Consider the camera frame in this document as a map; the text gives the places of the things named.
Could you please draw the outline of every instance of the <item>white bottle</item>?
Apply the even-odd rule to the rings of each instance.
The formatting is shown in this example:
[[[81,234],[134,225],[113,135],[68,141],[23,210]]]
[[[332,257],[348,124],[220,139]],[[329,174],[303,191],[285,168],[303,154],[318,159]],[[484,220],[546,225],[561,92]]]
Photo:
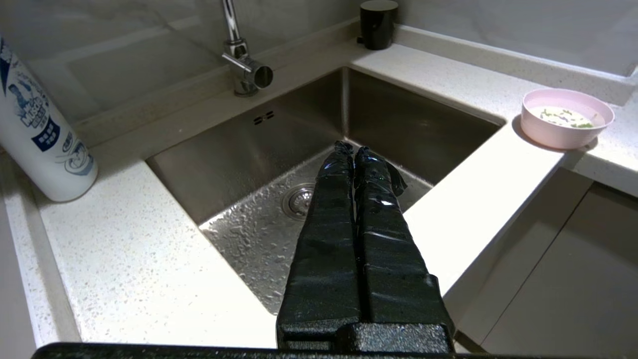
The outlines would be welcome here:
[[[52,201],[80,197],[98,164],[0,37],[0,145]]]

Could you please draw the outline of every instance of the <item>pink bowl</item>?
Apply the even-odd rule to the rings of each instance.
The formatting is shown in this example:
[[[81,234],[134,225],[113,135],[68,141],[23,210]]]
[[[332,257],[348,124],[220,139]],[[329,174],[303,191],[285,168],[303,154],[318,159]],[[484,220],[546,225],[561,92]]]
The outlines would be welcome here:
[[[544,121],[530,110],[540,106],[557,106],[581,113],[592,119],[593,128],[564,127]],[[568,89],[538,89],[523,98],[521,128],[534,141],[552,148],[575,149],[590,143],[607,126],[614,122],[614,111],[593,96]]]

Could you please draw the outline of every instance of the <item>sink drain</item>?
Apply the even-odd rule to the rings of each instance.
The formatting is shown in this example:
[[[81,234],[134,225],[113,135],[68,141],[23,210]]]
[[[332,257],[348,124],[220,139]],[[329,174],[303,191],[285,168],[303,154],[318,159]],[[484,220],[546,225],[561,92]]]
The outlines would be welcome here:
[[[305,220],[314,191],[313,183],[302,183],[289,189],[281,199],[283,213],[292,219]]]

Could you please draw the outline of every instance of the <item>cartoon label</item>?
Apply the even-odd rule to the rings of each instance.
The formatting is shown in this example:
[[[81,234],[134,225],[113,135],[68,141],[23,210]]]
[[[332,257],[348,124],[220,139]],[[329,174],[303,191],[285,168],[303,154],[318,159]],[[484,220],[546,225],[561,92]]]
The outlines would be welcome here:
[[[70,174],[76,176],[86,176],[93,168],[93,156],[89,154],[89,150],[80,141],[76,141],[73,150],[66,156],[59,156],[61,159],[57,163],[64,163],[64,169]]]
[[[35,145],[42,152],[52,148],[60,137],[60,126],[49,115],[48,98],[4,40],[0,42],[0,83],[7,101],[13,103],[13,113],[29,130],[38,131],[31,138]]]

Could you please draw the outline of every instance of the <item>faucet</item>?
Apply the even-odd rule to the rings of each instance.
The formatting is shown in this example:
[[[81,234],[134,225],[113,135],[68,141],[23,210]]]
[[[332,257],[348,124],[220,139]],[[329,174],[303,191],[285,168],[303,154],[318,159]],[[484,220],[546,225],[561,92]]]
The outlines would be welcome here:
[[[224,7],[228,29],[228,39],[224,41],[224,53],[221,57],[230,63],[230,69],[234,75],[235,95],[253,96],[259,89],[271,84],[272,69],[253,60],[248,54],[246,39],[239,36],[233,0],[222,0],[221,5]]]

